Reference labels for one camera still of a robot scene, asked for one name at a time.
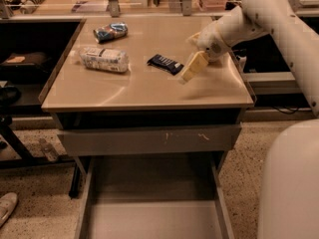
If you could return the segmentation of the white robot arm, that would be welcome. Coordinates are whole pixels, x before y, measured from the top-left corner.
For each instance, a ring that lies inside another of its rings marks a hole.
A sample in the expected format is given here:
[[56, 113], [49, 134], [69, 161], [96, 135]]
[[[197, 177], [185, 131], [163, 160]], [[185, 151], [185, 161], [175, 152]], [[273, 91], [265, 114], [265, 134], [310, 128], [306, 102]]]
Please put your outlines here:
[[[287, 72], [250, 74], [274, 94], [301, 93], [319, 113], [319, 36], [289, 0], [241, 0], [241, 4], [190, 37], [197, 47], [179, 80], [189, 82], [208, 63], [248, 40], [270, 35]], [[319, 119], [284, 130], [263, 166], [257, 239], [319, 239]]]

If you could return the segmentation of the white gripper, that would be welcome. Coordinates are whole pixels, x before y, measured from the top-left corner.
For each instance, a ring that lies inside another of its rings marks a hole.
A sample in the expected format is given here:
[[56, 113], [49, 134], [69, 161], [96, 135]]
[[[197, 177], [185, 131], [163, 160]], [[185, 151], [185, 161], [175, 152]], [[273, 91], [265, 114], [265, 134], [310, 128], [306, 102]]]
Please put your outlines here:
[[191, 35], [186, 41], [194, 47], [197, 46], [199, 51], [189, 56], [186, 65], [180, 72], [178, 81], [183, 85], [201, 72], [208, 65], [208, 61], [215, 62], [231, 50], [223, 40], [216, 21]]

